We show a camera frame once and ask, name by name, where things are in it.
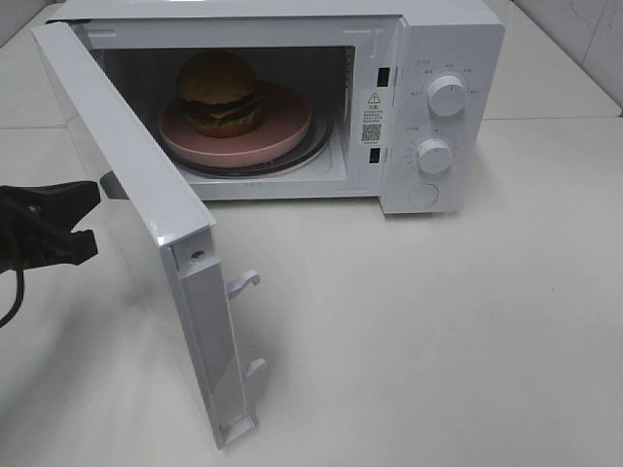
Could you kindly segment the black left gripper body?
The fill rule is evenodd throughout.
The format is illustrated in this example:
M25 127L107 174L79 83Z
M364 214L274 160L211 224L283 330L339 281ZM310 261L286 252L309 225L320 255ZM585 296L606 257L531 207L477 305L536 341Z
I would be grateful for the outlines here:
M23 187L1 187L1 272L54 264L38 222L42 196Z

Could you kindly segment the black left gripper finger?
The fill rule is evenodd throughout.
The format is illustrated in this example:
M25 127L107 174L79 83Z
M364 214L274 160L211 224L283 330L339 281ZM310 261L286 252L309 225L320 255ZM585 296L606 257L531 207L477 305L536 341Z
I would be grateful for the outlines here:
M100 203L96 182L74 181L29 187L27 207L54 228L71 232Z
M98 254L93 230L50 233L46 246L46 265L79 266Z

